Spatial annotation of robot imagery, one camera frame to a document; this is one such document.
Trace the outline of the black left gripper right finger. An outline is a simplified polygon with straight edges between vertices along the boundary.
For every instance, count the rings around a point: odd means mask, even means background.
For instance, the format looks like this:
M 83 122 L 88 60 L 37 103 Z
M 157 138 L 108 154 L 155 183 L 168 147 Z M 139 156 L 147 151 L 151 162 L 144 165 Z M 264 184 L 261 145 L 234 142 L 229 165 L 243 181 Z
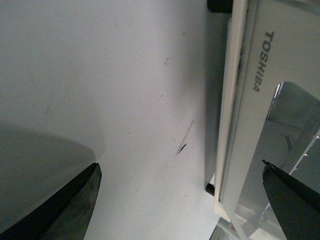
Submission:
M 262 160 L 263 186 L 275 217 L 288 240 L 320 238 L 320 194 Z

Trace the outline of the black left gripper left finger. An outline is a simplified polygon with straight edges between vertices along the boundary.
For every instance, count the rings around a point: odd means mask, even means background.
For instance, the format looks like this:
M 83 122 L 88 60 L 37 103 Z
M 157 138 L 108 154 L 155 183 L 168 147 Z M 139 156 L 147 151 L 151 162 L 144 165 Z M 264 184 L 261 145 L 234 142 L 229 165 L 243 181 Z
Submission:
M 98 198 L 102 171 L 92 163 L 30 214 L 0 234 L 2 240 L 83 240 Z

